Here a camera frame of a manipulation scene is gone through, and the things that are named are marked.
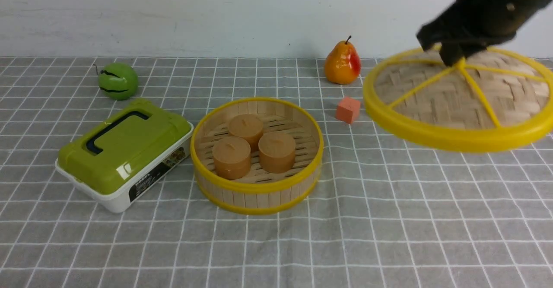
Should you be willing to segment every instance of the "orange pear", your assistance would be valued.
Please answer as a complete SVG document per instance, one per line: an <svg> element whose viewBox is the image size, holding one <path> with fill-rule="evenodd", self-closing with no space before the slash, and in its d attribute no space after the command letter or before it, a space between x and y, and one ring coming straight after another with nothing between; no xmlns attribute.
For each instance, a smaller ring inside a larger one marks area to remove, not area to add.
<svg viewBox="0 0 553 288"><path fill-rule="evenodd" d="M353 83L361 74L361 58L355 46L347 40L340 41L324 61L324 75L336 84L348 85Z"/></svg>

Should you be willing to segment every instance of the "candle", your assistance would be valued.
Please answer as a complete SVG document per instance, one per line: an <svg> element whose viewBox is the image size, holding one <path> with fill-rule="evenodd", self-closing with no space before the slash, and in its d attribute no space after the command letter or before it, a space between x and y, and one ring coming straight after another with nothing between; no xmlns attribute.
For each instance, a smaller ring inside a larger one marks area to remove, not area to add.
<svg viewBox="0 0 553 288"><path fill-rule="evenodd" d="M215 172L222 178L242 178L251 169L249 143L239 137L225 137L213 145Z"/></svg>
<svg viewBox="0 0 553 288"><path fill-rule="evenodd" d="M241 114L229 122L229 135L245 139L251 152L257 151L257 143L263 136L263 122L253 114Z"/></svg>
<svg viewBox="0 0 553 288"><path fill-rule="evenodd" d="M296 141L282 131L264 134L259 139L259 164L273 174L286 172L296 162Z"/></svg>

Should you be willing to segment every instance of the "label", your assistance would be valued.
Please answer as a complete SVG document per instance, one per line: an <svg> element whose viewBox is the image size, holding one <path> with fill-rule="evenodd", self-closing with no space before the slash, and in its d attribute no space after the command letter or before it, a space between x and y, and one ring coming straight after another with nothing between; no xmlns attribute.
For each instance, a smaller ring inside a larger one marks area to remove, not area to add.
<svg viewBox="0 0 553 288"><path fill-rule="evenodd" d="M142 193L146 192L148 188L154 185L158 180L163 177L172 168L178 165L182 160L188 157L188 153L181 146L174 150L171 154L165 157L157 166L152 168L150 172L144 175L138 180L129 190L130 202L137 199Z"/></svg>

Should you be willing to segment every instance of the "bamboo steamer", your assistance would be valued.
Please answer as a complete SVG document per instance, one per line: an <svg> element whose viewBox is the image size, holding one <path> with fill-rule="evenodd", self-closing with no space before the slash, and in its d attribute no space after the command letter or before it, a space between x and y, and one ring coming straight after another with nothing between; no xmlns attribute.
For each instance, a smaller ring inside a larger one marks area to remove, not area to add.
<svg viewBox="0 0 553 288"><path fill-rule="evenodd" d="M490 48L446 67L439 48L410 50L378 64L363 85L376 123L442 150L499 152L553 129L553 72L519 54Z"/></svg>
<svg viewBox="0 0 553 288"><path fill-rule="evenodd" d="M251 169L245 176L227 180L217 176L213 145L229 136L229 122L243 114L256 115L264 133L280 131L296 143L292 168L270 173L259 164L259 151L251 152ZM211 111L198 124L191 139L191 157L200 191L215 205L246 215L280 212L301 202L313 190L321 172L323 138L316 120L304 109L274 98L232 101Z"/></svg>

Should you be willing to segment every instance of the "bamboo steamer lid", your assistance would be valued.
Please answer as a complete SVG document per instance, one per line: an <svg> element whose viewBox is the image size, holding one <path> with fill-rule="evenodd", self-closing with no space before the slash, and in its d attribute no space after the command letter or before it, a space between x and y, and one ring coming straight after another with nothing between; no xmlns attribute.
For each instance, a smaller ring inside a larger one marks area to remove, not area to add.
<svg viewBox="0 0 553 288"><path fill-rule="evenodd" d="M448 68L437 49L413 50L369 74L365 106L375 121L410 141L499 151L533 142L553 128L552 79L543 65L507 51L481 52Z"/></svg>

